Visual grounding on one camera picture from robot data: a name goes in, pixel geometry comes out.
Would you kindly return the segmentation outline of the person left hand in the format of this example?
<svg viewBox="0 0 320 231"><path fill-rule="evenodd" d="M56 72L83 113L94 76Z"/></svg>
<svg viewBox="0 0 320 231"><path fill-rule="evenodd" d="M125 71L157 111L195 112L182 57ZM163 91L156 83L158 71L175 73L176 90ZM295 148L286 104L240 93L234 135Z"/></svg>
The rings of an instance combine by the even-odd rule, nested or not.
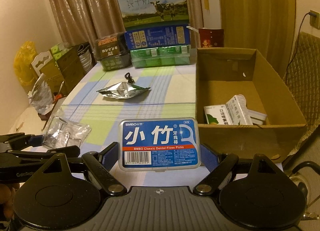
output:
<svg viewBox="0 0 320 231"><path fill-rule="evenodd" d="M13 199L20 184L1 184L0 187L1 220L10 220L14 215Z"/></svg>

